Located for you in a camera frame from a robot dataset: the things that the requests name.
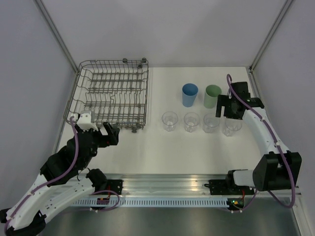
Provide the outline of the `green plastic cup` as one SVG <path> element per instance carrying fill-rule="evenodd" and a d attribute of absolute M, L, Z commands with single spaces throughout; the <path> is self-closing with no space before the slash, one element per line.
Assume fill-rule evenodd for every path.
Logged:
<path fill-rule="evenodd" d="M 222 90 L 217 85 L 208 85 L 204 94 L 204 107 L 212 109 L 217 104 L 218 96 L 221 95 Z"/>

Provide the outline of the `clear glass cup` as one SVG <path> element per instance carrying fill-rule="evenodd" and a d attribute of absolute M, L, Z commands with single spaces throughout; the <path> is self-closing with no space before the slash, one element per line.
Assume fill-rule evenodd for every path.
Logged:
<path fill-rule="evenodd" d="M 208 113 L 203 118 L 203 131 L 205 133 L 214 133 L 220 125 L 220 119 L 213 113 Z"/>
<path fill-rule="evenodd" d="M 232 137 L 242 128 L 242 120 L 226 118 L 222 133 L 227 137 Z"/>
<path fill-rule="evenodd" d="M 175 112 L 165 112 L 161 117 L 163 128 L 167 132 L 174 131 L 178 123 L 178 115 Z"/>
<path fill-rule="evenodd" d="M 197 130 L 200 124 L 200 116 L 197 113 L 189 112 L 184 116 L 184 129 L 192 133 Z"/>

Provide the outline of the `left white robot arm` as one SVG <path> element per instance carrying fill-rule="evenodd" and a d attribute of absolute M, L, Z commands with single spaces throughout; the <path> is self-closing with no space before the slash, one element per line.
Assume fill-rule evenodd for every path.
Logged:
<path fill-rule="evenodd" d="M 118 144 L 120 129 L 108 122 L 103 123 L 103 127 L 106 135 L 98 128 L 83 130 L 78 125 L 72 125 L 73 138 L 48 158 L 29 191 L 15 206 L 0 211 L 6 236 L 38 235 L 57 214 L 87 195 L 119 196 L 109 188 L 108 179 L 100 169 L 90 169 L 72 187 L 53 195 L 88 167 L 99 148 Z"/>

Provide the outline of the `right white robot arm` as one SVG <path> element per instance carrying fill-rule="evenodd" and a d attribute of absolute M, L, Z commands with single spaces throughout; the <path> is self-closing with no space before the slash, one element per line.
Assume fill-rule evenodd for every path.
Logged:
<path fill-rule="evenodd" d="M 258 191 L 291 189 L 296 186 L 302 158 L 280 140 L 265 107 L 251 97 L 246 82 L 228 83 L 229 95 L 219 95 L 216 117 L 243 121 L 258 145 L 261 159 L 252 171 L 250 185 Z"/>

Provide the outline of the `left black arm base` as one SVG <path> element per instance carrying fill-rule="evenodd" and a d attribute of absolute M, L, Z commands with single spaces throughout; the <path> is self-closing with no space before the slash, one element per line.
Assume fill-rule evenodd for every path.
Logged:
<path fill-rule="evenodd" d="M 106 185 L 102 185 L 98 191 L 101 190 L 111 190 L 117 194 L 121 194 L 123 190 L 123 180 L 122 179 L 108 179 Z"/>

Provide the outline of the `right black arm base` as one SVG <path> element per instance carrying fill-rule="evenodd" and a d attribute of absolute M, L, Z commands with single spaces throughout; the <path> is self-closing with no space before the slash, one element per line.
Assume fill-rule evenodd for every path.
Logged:
<path fill-rule="evenodd" d="M 210 194 L 217 195 L 253 195 L 254 190 L 248 186 L 238 186 L 234 182 L 228 182 L 224 179 L 211 179 L 204 184 L 204 187 L 210 190 Z"/>

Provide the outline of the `blue plastic cup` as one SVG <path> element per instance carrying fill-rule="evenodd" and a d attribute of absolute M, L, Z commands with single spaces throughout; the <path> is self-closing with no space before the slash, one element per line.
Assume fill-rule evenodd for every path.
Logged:
<path fill-rule="evenodd" d="M 194 104 L 198 94 L 198 87 L 195 84 L 188 83 L 182 87 L 182 104 L 185 107 L 191 107 Z"/>

